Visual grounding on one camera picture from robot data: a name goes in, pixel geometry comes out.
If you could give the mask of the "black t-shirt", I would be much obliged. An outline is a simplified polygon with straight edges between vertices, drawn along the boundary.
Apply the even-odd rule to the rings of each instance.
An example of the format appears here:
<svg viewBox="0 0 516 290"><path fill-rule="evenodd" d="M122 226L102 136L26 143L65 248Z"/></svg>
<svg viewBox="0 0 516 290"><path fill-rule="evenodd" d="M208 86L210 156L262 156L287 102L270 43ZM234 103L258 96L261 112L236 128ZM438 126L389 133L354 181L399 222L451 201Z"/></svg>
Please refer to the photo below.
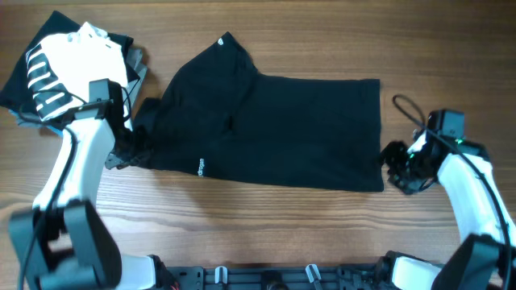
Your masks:
<svg viewBox="0 0 516 290"><path fill-rule="evenodd" d="M134 126L149 169L380 192L381 83L267 76L232 34L183 65Z"/></svg>

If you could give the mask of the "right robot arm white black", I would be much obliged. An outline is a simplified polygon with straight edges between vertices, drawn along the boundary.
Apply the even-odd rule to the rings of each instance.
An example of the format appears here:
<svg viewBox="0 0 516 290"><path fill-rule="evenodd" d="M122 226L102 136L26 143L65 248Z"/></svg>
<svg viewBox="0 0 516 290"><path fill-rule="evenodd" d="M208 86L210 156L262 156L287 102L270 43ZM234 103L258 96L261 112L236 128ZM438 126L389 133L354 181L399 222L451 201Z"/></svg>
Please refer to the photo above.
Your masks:
<svg viewBox="0 0 516 290"><path fill-rule="evenodd" d="M398 289L491 289L515 287L515 224L493 179L493 166L479 143L421 135L412 145L391 142L381 152L389 182L405 194L420 193L427 180L440 184L451 202L460 246L438 267L399 255L389 281Z"/></svg>

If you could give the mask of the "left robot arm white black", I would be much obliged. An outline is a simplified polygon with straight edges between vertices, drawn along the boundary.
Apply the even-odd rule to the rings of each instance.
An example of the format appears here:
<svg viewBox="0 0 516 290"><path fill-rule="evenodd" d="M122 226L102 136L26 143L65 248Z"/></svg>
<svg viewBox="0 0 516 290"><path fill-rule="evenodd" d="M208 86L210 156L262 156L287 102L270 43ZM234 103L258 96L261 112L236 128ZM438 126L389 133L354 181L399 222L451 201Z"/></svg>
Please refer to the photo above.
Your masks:
<svg viewBox="0 0 516 290"><path fill-rule="evenodd" d="M53 123L63 143L31 209L9 220L19 259L19 289L152 289L159 284L151 256L124 255L95 204L106 159L123 128L123 108L112 101L67 110Z"/></svg>

